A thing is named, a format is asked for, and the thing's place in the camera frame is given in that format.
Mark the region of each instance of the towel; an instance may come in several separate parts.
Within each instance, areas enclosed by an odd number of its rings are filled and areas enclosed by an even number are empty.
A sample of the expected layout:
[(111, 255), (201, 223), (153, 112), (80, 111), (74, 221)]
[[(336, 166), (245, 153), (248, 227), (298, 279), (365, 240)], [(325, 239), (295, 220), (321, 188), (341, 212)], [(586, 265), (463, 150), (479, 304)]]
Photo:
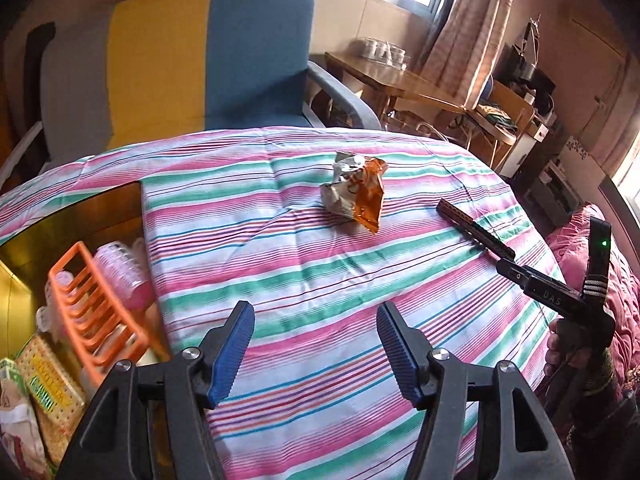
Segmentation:
[(508, 132), (517, 133), (518, 126), (513, 120), (509, 117), (507, 112), (505, 112), (502, 108), (500, 108), (495, 103), (485, 103), (479, 104), (476, 107), (476, 111), (482, 115), (487, 121), (495, 126), (500, 126), (504, 128)]

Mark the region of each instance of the chip bag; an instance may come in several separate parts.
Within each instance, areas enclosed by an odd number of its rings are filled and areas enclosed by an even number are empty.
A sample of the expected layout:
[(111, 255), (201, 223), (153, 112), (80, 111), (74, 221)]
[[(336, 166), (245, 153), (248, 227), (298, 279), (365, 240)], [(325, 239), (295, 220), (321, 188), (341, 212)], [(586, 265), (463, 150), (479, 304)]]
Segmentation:
[(51, 478), (27, 388), (10, 359), (0, 360), (0, 437), (1, 445), (25, 478)]
[(373, 234), (380, 228), (380, 212), (385, 189), (382, 175), (386, 162), (374, 156), (338, 152), (334, 180), (320, 186), (324, 208), (353, 218)]

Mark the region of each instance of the basket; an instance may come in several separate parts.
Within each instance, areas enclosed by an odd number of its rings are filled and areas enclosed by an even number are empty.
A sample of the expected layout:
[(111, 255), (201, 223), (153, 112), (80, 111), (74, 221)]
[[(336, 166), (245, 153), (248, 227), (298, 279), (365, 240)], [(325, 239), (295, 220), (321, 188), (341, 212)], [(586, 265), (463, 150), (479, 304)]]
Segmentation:
[[(59, 272), (78, 266), (81, 270), (68, 285), (56, 280)], [(147, 351), (146, 330), (122, 306), (82, 242), (51, 267), (49, 283), (69, 341), (96, 387), (116, 361), (135, 363)]]

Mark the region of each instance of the bed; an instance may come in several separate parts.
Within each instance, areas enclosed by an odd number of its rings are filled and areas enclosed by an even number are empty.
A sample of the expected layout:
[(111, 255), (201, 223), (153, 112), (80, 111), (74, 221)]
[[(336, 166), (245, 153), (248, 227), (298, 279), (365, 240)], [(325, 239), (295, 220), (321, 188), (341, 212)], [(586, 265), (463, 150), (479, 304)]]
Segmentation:
[[(322, 208), (337, 150), (388, 164), (381, 228)], [(150, 269), (174, 351), (197, 345), (239, 300), (255, 333), (229, 398), (209, 416), (230, 479), (401, 478), (422, 414), (404, 400), (375, 329), (393, 300), (411, 326), (466, 362), (514, 361), (535, 387), (554, 313), (495, 272), (441, 218), (445, 198), (562, 279), (510, 188), (453, 144), (362, 130), (202, 132), (55, 168), (0, 198), (0, 243), (39, 219), (142, 185)], [(466, 412), (461, 464), (478, 412)]]
[[(589, 257), (589, 218), (605, 220), (594, 204), (586, 204), (572, 215), (570, 222), (546, 239), (566, 282), (582, 289)], [(621, 388), (640, 388), (640, 283), (615, 243), (611, 245), (607, 307), (616, 319), (616, 331), (610, 346)]]

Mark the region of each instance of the blue cushion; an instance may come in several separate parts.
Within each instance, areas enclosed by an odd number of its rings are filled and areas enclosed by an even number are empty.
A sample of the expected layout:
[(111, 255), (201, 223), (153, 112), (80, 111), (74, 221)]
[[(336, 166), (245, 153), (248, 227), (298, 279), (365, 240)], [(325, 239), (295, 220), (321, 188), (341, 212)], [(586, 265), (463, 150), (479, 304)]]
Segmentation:
[(211, 0), (207, 129), (308, 126), (302, 104), (313, 13), (314, 0)]

